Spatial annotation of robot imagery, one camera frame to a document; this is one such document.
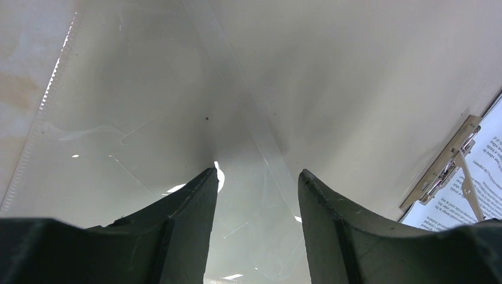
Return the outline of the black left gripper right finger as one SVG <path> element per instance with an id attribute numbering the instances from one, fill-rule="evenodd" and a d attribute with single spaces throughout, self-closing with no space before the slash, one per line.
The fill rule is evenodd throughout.
<path id="1" fill-rule="evenodd" d="M 382 217 L 309 170 L 298 199 L 313 283 L 500 283 L 501 221 L 441 232 Z"/>

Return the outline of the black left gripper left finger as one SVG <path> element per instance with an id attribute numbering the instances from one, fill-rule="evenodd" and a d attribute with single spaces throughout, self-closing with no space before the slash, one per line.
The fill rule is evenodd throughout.
<path id="1" fill-rule="evenodd" d="M 217 203 L 216 168 L 102 227 L 1 219 L 2 283 L 202 283 Z"/>

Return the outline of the printed white paper sheets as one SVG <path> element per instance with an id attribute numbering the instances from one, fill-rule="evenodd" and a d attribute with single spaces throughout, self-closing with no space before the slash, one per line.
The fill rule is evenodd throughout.
<path id="1" fill-rule="evenodd" d="M 400 223 L 429 231 L 501 218 L 500 98 L 464 119 L 400 209 Z"/>

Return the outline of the metal folder clip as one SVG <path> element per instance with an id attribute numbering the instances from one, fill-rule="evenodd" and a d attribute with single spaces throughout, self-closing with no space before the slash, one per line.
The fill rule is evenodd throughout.
<path id="1" fill-rule="evenodd" d="M 487 217 L 483 213 L 479 203 L 473 178 L 466 161 L 466 156 L 470 154 L 475 145 L 474 138 L 481 130 L 481 121 L 482 118 L 475 115 L 467 117 L 459 130 L 400 205 L 400 209 L 404 212 L 400 222 L 404 222 L 413 209 L 424 208 L 428 204 L 432 204 L 431 209 L 434 210 L 433 216 L 426 218 L 426 224 L 429 226 L 438 225 L 439 220 L 445 216 L 461 223 L 469 221 L 482 222 L 486 220 Z M 464 212 L 463 209 L 460 209 L 445 198 L 440 198 L 437 201 L 434 200 L 436 195 L 454 179 L 459 170 L 462 170 L 465 180 L 461 182 L 457 191 L 471 207 L 474 215 L 473 218 Z"/>

